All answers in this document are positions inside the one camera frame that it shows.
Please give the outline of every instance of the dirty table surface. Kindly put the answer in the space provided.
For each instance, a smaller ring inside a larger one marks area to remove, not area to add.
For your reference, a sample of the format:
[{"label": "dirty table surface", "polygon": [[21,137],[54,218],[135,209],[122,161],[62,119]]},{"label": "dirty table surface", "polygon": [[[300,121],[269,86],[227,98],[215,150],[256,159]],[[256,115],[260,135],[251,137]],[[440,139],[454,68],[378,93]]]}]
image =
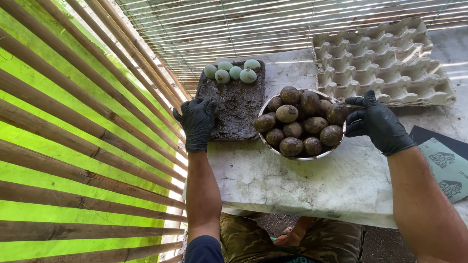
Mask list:
[{"label": "dirty table surface", "polygon": [[[468,28],[430,32],[434,51],[457,89],[450,106],[394,108],[409,133],[413,125],[468,142]],[[266,64],[265,99],[281,88],[315,88],[312,50],[254,56]],[[219,58],[244,61],[246,58]],[[396,228],[386,158],[368,137],[345,138],[328,156],[298,162],[278,156],[260,141],[212,142],[208,159],[217,179],[223,211],[244,210],[316,216]],[[454,204],[468,224],[468,200]]]}]

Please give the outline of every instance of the black nitrile glove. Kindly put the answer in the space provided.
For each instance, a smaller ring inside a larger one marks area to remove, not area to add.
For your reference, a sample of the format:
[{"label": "black nitrile glove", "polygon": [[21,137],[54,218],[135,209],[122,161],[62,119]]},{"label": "black nitrile glove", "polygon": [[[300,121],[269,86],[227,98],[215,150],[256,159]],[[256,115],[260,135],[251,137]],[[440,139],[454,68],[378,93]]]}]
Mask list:
[{"label": "black nitrile glove", "polygon": [[346,103],[365,108],[346,119],[346,137],[367,135],[385,156],[416,145],[395,114],[377,101],[373,90],[367,90],[364,98],[347,98]]},{"label": "black nitrile glove", "polygon": [[172,110],[174,118],[182,124],[185,132],[185,149],[187,152],[206,151],[208,139],[214,127],[212,114],[217,106],[217,102],[196,98],[190,102],[182,103],[180,106],[182,116],[180,116],[176,108]]}]

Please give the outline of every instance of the cardboard egg carton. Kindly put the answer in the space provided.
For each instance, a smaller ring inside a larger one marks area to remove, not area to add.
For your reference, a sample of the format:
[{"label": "cardboard egg carton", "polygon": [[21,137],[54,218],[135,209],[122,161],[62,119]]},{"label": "cardboard egg carton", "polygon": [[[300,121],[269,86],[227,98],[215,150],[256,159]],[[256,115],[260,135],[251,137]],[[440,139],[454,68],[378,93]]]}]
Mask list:
[{"label": "cardboard egg carton", "polygon": [[388,106],[454,103],[456,92],[432,50],[420,18],[373,29],[315,36],[317,90],[344,101],[369,88]]}]

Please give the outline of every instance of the ground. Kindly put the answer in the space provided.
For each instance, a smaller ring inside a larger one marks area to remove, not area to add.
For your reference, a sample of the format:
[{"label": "ground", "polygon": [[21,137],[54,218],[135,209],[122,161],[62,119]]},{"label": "ground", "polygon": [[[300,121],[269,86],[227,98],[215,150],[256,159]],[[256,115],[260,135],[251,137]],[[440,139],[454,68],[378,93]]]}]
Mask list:
[{"label": "ground", "polygon": [[[258,220],[272,237],[277,237],[283,230],[293,227],[298,216],[269,214]],[[364,239],[363,263],[414,263],[416,258],[403,241],[396,229],[365,226],[367,231]]]}]

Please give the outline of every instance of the metal bowl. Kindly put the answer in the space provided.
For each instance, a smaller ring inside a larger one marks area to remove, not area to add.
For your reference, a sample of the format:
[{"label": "metal bowl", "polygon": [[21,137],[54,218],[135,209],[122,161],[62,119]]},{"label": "metal bowl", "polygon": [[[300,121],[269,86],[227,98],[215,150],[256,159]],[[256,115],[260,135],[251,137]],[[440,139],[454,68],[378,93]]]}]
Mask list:
[{"label": "metal bowl", "polygon": [[[340,103],[337,99],[334,99],[334,98],[331,98],[330,96],[320,92],[320,91],[316,91],[316,90],[313,90],[313,89],[307,89],[307,88],[301,88],[301,89],[298,89],[298,90],[310,90],[310,91],[313,91],[315,93],[318,94],[319,98],[321,100],[328,100],[329,102],[331,102],[332,104],[334,103]],[[263,115],[264,112],[265,112],[265,109],[268,105],[268,103],[271,101],[271,99],[273,98],[276,98],[276,97],[279,97],[279,93],[274,95],[273,97],[271,97],[269,100],[267,100],[265,102],[265,104],[263,105],[263,107],[260,109],[260,113],[258,114],[259,116],[260,115]],[[341,138],[340,140],[340,143],[338,145],[335,145],[333,146],[330,150],[318,155],[318,156],[312,156],[312,157],[289,157],[289,156],[284,156],[281,152],[277,151],[276,149],[274,149],[266,140],[265,140],[265,137],[263,136],[262,133],[259,132],[260,134],[260,139],[262,139],[262,142],[265,144],[265,146],[270,149],[272,152],[278,154],[278,155],[281,155],[283,156],[284,158],[287,158],[287,159],[290,159],[290,160],[295,160],[295,161],[311,161],[311,160],[315,160],[315,159],[319,159],[319,158],[322,158],[323,156],[326,156],[328,154],[330,154],[331,152],[333,152],[336,148],[338,148],[338,146],[340,146],[341,142],[343,141],[343,138],[344,138],[344,133],[346,132],[346,122],[343,123],[343,137]]]}]

